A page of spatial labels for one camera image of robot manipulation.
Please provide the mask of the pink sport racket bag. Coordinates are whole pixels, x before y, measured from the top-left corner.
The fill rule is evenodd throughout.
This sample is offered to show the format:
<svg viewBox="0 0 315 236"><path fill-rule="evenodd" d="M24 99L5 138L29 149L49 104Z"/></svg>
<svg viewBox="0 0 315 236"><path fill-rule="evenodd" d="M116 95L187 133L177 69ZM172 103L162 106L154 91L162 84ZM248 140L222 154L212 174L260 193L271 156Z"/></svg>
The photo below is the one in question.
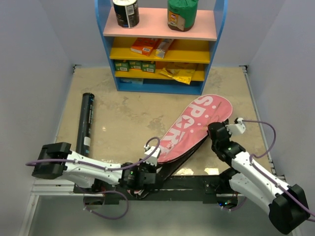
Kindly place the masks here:
<svg viewBox="0 0 315 236"><path fill-rule="evenodd" d="M231 102L222 96L206 94L194 99L160 141L157 185L161 186L201 146L210 123L223 122L232 112Z"/></svg>

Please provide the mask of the black shuttlecock tube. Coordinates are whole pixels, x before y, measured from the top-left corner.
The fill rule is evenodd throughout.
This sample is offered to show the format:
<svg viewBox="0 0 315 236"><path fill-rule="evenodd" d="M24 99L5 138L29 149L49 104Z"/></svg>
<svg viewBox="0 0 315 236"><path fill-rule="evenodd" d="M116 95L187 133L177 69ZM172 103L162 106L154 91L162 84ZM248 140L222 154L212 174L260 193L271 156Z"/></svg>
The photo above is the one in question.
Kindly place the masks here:
<svg viewBox="0 0 315 236"><path fill-rule="evenodd" d="M94 100L95 95L92 93L86 92L82 95L76 152L85 157L89 157L90 155Z"/></svg>

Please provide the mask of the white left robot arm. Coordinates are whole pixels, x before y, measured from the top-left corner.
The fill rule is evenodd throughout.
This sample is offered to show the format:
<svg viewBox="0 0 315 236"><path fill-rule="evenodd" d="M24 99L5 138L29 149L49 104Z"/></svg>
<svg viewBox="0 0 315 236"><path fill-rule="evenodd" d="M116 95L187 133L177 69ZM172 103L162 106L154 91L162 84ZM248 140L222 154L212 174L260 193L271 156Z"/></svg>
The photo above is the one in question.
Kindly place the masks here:
<svg viewBox="0 0 315 236"><path fill-rule="evenodd" d="M145 145L145 157L136 163L113 164L85 157L70 149L69 143L44 145L33 166L32 176L40 179L59 177L77 184L91 193L98 192L102 181L128 190L150 189L156 184L161 149Z"/></svg>

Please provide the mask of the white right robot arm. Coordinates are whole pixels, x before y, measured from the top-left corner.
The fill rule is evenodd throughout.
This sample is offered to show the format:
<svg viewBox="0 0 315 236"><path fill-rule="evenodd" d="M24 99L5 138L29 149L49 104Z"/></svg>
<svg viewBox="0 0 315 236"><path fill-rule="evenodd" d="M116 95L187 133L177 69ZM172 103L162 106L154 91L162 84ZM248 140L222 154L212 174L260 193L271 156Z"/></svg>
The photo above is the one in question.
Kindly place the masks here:
<svg viewBox="0 0 315 236"><path fill-rule="evenodd" d="M273 226L287 235L303 222L311 219L304 190L297 184L289 185L271 174L240 144L231 141L232 135L243 134L245 120L238 118L208 125L211 149L230 168L219 181L224 193L236 191L259 206Z"/></svg>

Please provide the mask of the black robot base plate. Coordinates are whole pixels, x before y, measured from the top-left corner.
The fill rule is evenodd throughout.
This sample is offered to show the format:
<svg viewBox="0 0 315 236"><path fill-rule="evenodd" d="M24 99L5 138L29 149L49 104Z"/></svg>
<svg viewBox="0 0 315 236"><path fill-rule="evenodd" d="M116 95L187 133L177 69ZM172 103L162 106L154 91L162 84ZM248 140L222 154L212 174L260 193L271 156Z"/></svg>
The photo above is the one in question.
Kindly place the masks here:
<svg viewBox="0 0 315 236"><path fill-rule="evenodd" d="M243 202L242 195L232 190L223 175L171 176L161 189L152 192L132 192L96 180L83 194L88 205L117 205L120 200L157 202L202 202L231 209Z"/></svg>

